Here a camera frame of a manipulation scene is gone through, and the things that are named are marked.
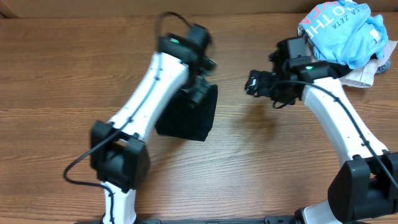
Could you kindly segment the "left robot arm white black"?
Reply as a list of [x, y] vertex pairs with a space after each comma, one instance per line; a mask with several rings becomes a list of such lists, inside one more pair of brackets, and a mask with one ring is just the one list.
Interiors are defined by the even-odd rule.
[[136, 190], [145, 179], [152, 132], [204, 141], [215, 117], [218, 87], [206, 76], [216, 67], [205, 50], [207, 28], [192, 24], [184, 37], [159, 39], [149, 68], [127, 103], [91, 130], [91, 168], [105, 192], [101, 223], [134, 223]]

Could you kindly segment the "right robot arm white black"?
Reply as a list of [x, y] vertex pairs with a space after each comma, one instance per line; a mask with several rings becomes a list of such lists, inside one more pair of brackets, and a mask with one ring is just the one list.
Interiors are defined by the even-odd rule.
[[389, 152], [349, 102], [336, 63], [314, 62], [305, 41], [280, 41], [269, 60], [271, 72], [251, 70], [248, 95], [270, 98], [275, 109], [303, 101], [329, 137], [340, 170], [325, 201], [300, 208], [289, 223], [364, 223], [397, 213], [397, 153]]

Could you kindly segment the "black t-shirt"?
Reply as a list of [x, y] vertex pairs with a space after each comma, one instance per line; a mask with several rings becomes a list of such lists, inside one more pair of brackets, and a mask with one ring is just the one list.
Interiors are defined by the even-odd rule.
[[180, 92], [171, 99], [155, 124], [157, 134], [205, 141], [213, 127], [218, 86], [210, 86], [202, 102], [192, 106]]

